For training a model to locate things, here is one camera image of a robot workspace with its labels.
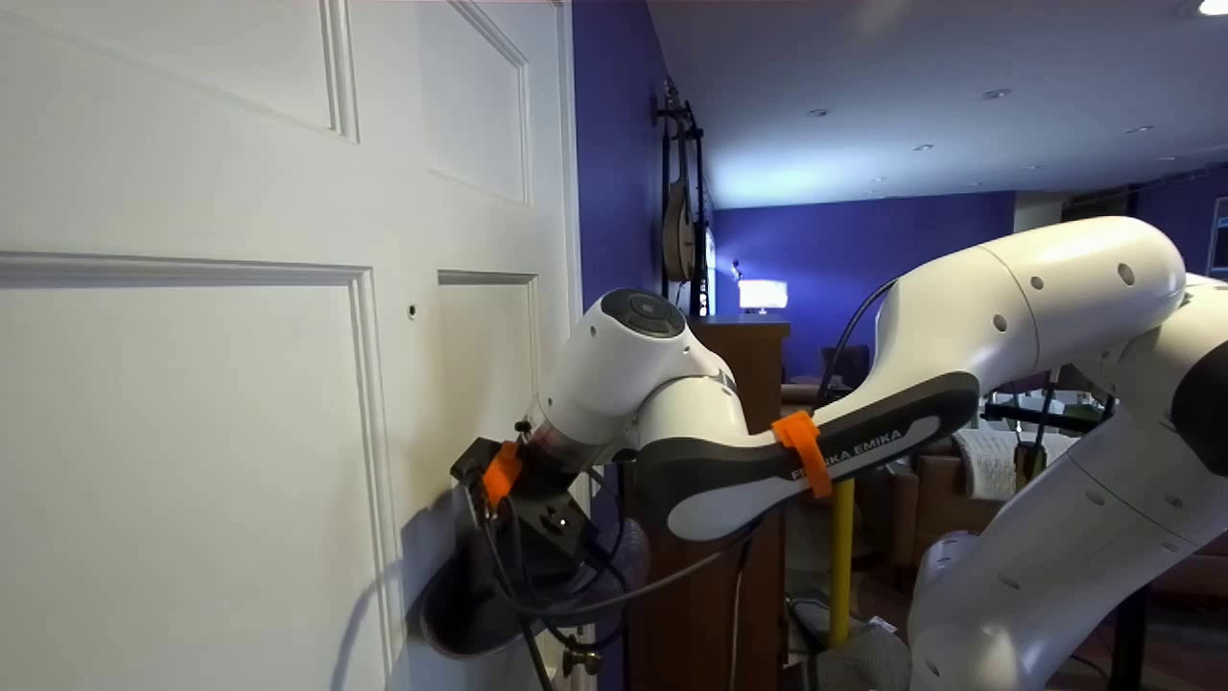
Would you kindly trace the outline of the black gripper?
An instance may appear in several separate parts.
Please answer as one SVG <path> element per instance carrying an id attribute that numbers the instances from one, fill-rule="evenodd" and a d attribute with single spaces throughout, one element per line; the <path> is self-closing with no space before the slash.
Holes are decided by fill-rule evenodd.
<path id="1" fill-rule="evenodd" d="M 474 593 L 559 603 L 584 585 L 593 522 L 520 443 L 476 439 L 453 480 L 470 490 L 476 535 L 461 565 Z"/>

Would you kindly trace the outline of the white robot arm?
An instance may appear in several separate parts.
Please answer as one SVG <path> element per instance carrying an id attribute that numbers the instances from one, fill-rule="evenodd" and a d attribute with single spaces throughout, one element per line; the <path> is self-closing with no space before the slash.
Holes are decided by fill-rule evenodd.
<path id="1" fill-rule="evenodd" d="M 775 506 L 962 446 L 983 397 L 1074 370 L 1118 410 L 1015 490 L 983 529 L 935 538 L 906 630 L 909 691 L 1039 691 L 1129 593 L 1228 528 L 1228 292 L 1143 220 L 990 238 L 885 283 L 868 377 L 841 398 L 741 421 L 737 377 L 649 292 L 599 297 L 520 443 L 456 465 L 484 529 L 489 608 L 573 620 L 573 480 L 605 446 L 680 543 L 724 543 Z"/>

